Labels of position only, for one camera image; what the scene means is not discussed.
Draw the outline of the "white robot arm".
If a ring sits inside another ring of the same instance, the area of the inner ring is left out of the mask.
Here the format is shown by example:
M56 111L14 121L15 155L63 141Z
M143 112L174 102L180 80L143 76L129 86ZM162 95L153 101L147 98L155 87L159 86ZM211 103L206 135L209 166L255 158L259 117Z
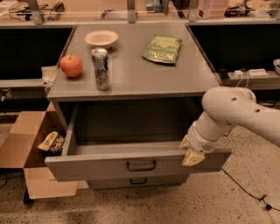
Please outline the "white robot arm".
M202 97L203 113L192 123L180 148L186 149L183 166L194 166L216 149L222 135L236 125L280 146L280 110L256 102L245 87L213 87Z

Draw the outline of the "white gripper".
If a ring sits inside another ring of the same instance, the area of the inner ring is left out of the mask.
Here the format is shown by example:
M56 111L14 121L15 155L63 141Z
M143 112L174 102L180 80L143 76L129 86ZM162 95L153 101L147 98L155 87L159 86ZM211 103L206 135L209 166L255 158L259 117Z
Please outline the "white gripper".
M214 151L218 141L218 126L210 122L193 122L187 134L179 146L181 150L187 149L182 165L194 166L205 159L203 153Z

